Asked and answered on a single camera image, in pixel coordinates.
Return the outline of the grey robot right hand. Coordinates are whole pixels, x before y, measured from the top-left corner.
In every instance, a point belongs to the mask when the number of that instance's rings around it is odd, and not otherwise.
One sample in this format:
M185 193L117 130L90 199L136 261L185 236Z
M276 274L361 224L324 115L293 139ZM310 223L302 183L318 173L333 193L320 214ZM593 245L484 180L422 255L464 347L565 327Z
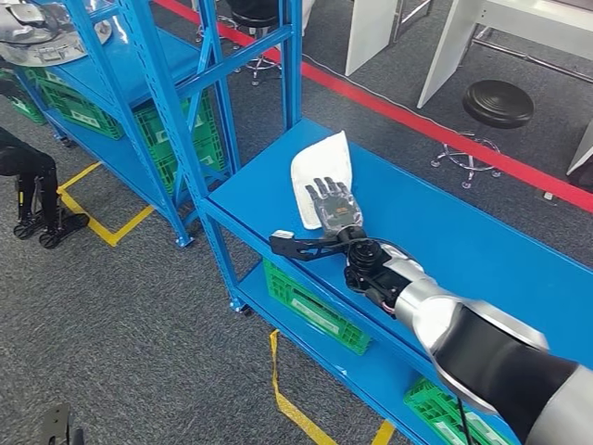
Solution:
M348 227L361 227L363 216L354 195L343 182L329 176L306 184L315 214L326 236L337 235Z

